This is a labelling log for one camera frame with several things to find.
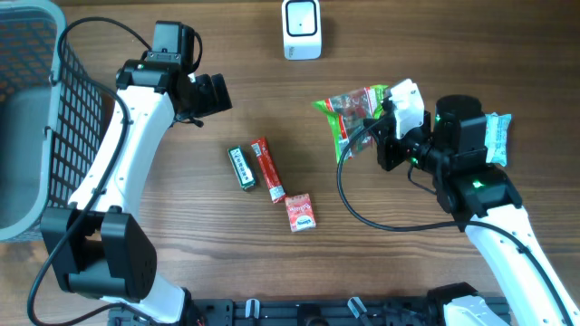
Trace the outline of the green snack bag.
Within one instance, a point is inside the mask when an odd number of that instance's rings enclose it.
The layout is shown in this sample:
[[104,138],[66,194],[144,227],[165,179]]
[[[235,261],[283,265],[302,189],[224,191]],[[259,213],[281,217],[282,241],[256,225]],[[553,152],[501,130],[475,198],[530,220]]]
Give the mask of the green snack bag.
[[341,161],[349,141],[363,129],[363,121],[381,117],[382,100],[387,90],[387,85],[373,85],[312,103],[328,120],[337,162]]

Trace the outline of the red long stick packet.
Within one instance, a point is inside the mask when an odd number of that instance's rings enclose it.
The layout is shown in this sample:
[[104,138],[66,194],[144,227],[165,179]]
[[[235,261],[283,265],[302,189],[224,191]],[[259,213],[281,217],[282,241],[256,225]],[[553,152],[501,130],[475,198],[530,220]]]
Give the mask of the red long stick packet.
[[256,158],[264,175],[272,202],[276,204],[284,201],[286,193],[277,172],[276,164],[270,154],[266,138],[253,140],[251,143],[251,148],[256,154]]

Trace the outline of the dark green gum pack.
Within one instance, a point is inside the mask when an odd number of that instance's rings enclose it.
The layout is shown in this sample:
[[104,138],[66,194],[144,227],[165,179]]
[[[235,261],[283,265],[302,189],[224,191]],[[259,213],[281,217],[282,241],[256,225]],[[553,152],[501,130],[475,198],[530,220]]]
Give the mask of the dark green gum pack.
[[240,187],[248,191],[256,185],[256,178],[253,169],[246,158],[242,148],[239,146],[227,150],[228,157],[237,176]]

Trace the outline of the teal white snack packet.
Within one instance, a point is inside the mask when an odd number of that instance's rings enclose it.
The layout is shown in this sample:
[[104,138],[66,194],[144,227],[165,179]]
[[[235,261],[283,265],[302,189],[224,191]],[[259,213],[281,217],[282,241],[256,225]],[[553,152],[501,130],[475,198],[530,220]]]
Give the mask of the teal white snack packet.
[[499,164],[502,167],[508,164],[508,128],[511,120],[511,114],[498,115],[494,112],[486,115],[487,163]]

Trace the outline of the red small box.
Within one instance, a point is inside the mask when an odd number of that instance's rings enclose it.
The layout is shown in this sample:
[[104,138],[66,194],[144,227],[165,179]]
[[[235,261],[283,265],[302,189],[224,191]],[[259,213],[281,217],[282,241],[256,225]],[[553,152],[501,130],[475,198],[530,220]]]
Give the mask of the red small box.
[[316,228],[314,210],[308,194],[286,197],[285,208],[292,232]]

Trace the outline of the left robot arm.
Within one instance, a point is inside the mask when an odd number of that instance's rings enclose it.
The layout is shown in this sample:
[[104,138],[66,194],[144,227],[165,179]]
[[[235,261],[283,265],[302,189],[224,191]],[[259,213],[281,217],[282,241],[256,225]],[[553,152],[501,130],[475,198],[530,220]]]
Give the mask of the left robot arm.
[[115,107],[97,155],[63,208],[40,222],[48,258],[64,292],[102,301],[150,324],[203,325],[190,292],[162,277],[157,252],[138,222],[140,201],[157,148],[168,129],[201,126],[232,106],[220,74],[198,74],[200,35],[170,21],[155,25],[138,60],[119,69],[109,94]]

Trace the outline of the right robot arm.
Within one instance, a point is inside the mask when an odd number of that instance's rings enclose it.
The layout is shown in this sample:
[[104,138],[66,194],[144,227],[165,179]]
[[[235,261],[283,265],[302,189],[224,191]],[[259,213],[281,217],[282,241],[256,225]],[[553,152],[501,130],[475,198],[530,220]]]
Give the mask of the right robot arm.
[[432,177],[450,225],[465,233],[494,274],[521,325],[576,325],[579,309],[543,253],[507,173],[487,161],[487,119],[480,101],[448,95],[434,113],[419,110],[403,130],[404,110],[385,100],[386,112],[363,122],[390,171],[407,161]]

